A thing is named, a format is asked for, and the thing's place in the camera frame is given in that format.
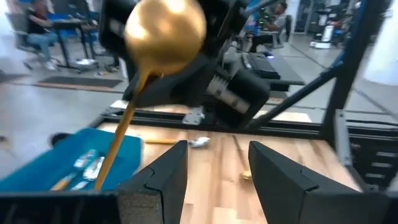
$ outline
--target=wooden table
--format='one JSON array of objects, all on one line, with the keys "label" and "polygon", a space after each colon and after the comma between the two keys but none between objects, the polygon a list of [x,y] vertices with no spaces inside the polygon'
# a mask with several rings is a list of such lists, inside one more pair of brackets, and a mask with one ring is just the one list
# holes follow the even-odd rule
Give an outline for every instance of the wooden table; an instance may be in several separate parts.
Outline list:
[{"label": "wooden table", "polygon": [[[184,113],[187,108],[165,106],[148,110]],[[285,112],[277,119],[310,122],[308,115],[303,113]],[[104,123],[98,129],[114,132],[116,126],[117,124],[114,123]],[[232,134],[132,125],[126,134],[140,136],[143,139],[193,139],[200,136],[211,138],[210,145],[205,149],[189,149],[188,184],[181,223],[267,223],[253,183],[239,177],[243,171],[243,165],[239,160],[238,149],[234,144]],[[322,175],[352,189],[360,190],[325,141],[243,134],[236,136],[246,159],[249,141],[259,141]],[[143,152],[143,167],[157,159],[170,147],[146,144]]]}]

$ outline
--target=metal spoon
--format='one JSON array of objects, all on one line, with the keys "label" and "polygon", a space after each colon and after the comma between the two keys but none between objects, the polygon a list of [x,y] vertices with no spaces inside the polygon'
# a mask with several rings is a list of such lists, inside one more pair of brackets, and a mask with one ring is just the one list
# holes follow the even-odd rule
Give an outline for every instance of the metal spoon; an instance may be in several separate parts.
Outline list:
[{"label": "metal spoon", "polygon": [[79,174],[80,171],[86,169],[93,160],[97,157],[97,150],[90,149],[88,152],[81,155],[74,163],[75,171],[60,179],[51,190],[63,190],[67,185]]},{"label": "metal spoon", "polygon": [[100,172],[102,163],[105,157],[96,159],[90,166],[88,166],[83,172],[84,181],[76,184],[71,190],[80,190],[87,186],[88,183],[97,179],[98,173]]},{"label": "metal spoon", "polygon": [[[146,144],[175,144],[179,142],[176,139],[145,139],[144,142]],[[199,137],[188,141],[188,144],[192,148],[200,148],[205,147],[210,142],[210,138],[208,137]]]}]

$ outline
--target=keyboard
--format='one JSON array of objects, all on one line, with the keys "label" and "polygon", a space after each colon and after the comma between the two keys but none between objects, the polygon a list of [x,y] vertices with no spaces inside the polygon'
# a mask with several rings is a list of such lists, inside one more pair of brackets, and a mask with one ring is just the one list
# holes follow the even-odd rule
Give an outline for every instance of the keyboard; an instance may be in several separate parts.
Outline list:
[{"label": "keyboard", "polygon": [[280,75],[271,66],[265,55],[259,53],[242,53],[243,65],[261,78],[280,79]]}]

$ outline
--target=floor mat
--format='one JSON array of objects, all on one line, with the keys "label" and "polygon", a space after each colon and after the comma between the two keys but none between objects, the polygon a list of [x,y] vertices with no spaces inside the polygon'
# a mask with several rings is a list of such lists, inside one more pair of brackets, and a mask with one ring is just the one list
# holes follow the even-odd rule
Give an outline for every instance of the floor mat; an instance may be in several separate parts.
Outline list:
[{"label": "floor mat", "polygon": [[37,85],[77,90],[111,91],[121,82],[123,81],[103,78],[51,77],[38,82]]},{"label": "floor mat", "polygon": [[3,73],[0,73],[0,85],[2,84],[7,84],[7,83],[12,83],[14,81],[18,81],[22,78],[28,77],[28,75],[6,75]]}]

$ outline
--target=ladle bowl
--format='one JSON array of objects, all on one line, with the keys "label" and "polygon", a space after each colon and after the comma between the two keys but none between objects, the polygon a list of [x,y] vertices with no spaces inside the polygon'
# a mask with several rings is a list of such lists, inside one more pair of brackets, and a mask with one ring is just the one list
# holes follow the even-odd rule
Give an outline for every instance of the ladle bowl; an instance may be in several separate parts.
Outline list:
[{"label": "ladle bowl", "polygon": [[196,0],[142,0],[131,12],[124,35],[140,73],[170,75],[201,49],[206,18]]}]

